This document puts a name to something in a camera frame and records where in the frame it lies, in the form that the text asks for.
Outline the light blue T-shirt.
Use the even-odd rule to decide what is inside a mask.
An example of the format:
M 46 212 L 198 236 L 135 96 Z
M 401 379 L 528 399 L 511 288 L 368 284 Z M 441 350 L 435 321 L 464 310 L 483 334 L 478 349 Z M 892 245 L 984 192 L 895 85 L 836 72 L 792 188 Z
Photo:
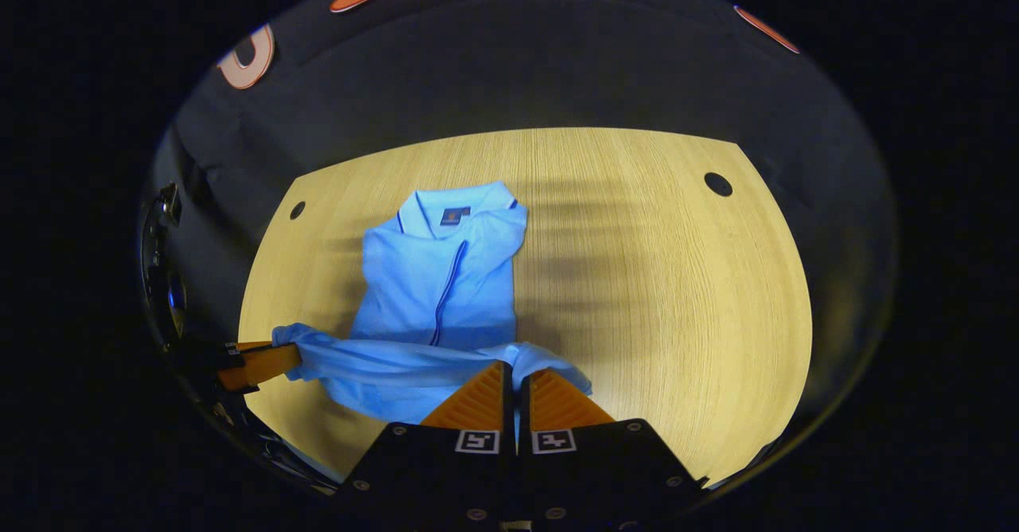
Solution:
M 301 362 L 285 377 L 319 382 L 331 401 L 385 422 L 418 424 L 494 362 L 514 389 L 550 370 L 583 397 L 592 383 L 568 359 L 517 340 L 513 257 L 528 210 L 500 181 L 416 191 L 361 241 L 366 292 L 345 338 L 303 323 L 275 347 Z

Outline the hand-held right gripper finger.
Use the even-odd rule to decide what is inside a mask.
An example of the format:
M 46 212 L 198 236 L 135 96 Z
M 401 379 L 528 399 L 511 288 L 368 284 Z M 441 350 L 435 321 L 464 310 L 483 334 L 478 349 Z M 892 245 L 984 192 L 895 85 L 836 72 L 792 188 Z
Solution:
M 341 522 L 500 522 L 512 408 L 512 368 L 497 361 L 421 423 L 387 424 L 339 489 Z
M 521 384 L 519 497 L 536 525 L 662 525 L 706 497 L 652 424 L 618 421 L 554 371 Z

